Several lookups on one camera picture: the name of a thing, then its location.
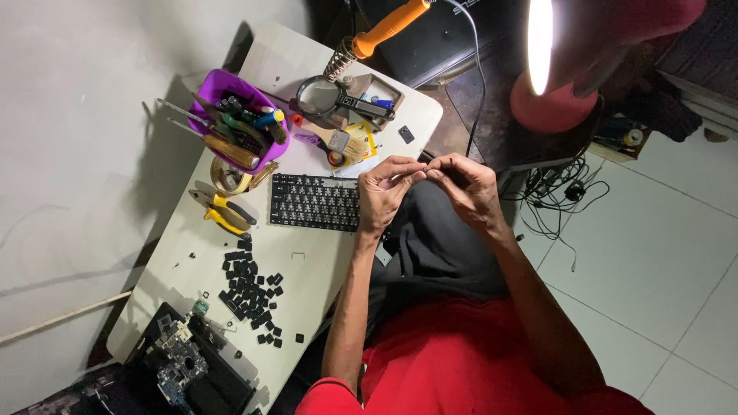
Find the purple container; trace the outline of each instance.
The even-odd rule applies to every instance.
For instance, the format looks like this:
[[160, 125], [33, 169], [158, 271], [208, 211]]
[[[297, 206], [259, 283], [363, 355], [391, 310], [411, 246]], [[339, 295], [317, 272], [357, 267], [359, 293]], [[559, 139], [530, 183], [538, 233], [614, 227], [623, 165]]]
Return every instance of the purple container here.
[[[267, 97], [264, 96], [264, 94], [261, 93], [261, 91], [256, 89], [254, 86], [249, 85], [249, 83], [247, 83], [245, 80], [237, 77], [230, 72], [226, 72], [223, 69], [213, 69], [212, 71], [210, 71], [209, 74], [207, 74], [205, 82], [203, 82], [202, 86], [200, 87], [198, 95], [204, 98], [207, 102], [214, 105], [221, 100], [221, 95], [226, 89], [242, 97], [253, 96], [254, 98], [250, 104], [251, 106], [271, 106], [272, 108], [277, 108]], [[190, 107], [190, 112], [194, 115], [197, 115], [198, 117], [209, 119], [207, 113], [205, 112], [205, 110], [203, 110], [200, 104], [197, 103], [197, 101], [195, 101]], [[210, 133], [210, 130], [208, 130], [201, 123], [191, 118], [189, 118], [188, 120], [190, 121], [190, 126], [197, 130], [197, 132], [200, 132], [202, 134]], [[273, 143], [272, 146], [269, 147], [269, 150], [266, 151], [264, 156], [261, 157], [259, 165], [257, 165], [256, 168], [253, 170], [239, 165], [238, 163], [234, 162], [233, 160], [224, 156], [218, 151], [213, 151], [213, 153], [215, 153], [216, 156], [222, 158], [226, 163], [230, 164], [240, 171], [243, 171], [246, 174], [256, 174], [260, 172], [261, 169], [264, 168], [264, 166], [268, 162], [278, 158], [279, 156], [284, 154], [285, 151], [287, 151], [287, 146], [289, 145], [289, 130], [287, 129], [286, 120], [282, 121], [282, 127], [284, 127], [284, 130], [287, 131], [287, 141], [284, 144]]]

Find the person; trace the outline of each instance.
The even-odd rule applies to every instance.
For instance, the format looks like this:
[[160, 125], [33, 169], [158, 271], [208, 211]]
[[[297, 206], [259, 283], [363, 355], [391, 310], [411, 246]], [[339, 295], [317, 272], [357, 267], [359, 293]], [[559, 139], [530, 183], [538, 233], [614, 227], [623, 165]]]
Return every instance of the person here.
[[[605, 384], [506, 224], [492, 169], [459, 154], [389, 157], [359, 176], [359, 191], [322, 379], [297, 414], [652, 415]], [[401, 272], [382, 277], [374, 253], [390, 223]], [[377, 278], [379, 309], [394, 306], [367, 340]]]

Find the metal coil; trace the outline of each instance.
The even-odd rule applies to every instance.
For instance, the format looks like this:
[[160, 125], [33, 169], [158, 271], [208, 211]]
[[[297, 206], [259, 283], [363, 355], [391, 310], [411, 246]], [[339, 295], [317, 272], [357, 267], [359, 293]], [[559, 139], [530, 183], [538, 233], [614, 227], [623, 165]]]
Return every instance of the metal coil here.
[[335, 82], [346, 68], [358, 59], [352, 49], [352, 41], [352, 37], [346, 36], [336, 48], [336, 52], [333, 52], [333, 56], [331, 56], [331, 60], [323, 72], [323, 76], [329, 82]]

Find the white tile floor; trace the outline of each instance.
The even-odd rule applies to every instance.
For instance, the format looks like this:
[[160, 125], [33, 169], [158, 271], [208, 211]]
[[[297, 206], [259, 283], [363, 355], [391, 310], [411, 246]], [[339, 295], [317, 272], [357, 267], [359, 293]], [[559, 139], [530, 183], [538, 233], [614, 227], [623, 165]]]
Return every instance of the white tile floor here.
[[738, 142], [654, 133], [636, 162], [587, 162], [611, 191], [563, 221], [575, 272], [569, 248], [526, 229], [526, 207], [523, 250], [608, 384], [657, 415], [737, 415]]

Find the magnifying glass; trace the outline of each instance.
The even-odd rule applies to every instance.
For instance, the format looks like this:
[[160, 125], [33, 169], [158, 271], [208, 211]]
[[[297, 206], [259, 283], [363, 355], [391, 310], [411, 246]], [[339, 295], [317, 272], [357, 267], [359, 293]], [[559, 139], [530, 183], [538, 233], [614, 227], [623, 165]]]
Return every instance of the magnifying glass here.
[[329, 82], [323, 75], [308, 78], [297, 90], [297, 107], [311, 117], [327, 117], [338, 108], [350, 109], [360, 115], [392, 121], [393, 109], [378, 106], [346, 95], [346, 88], [339, 81]]

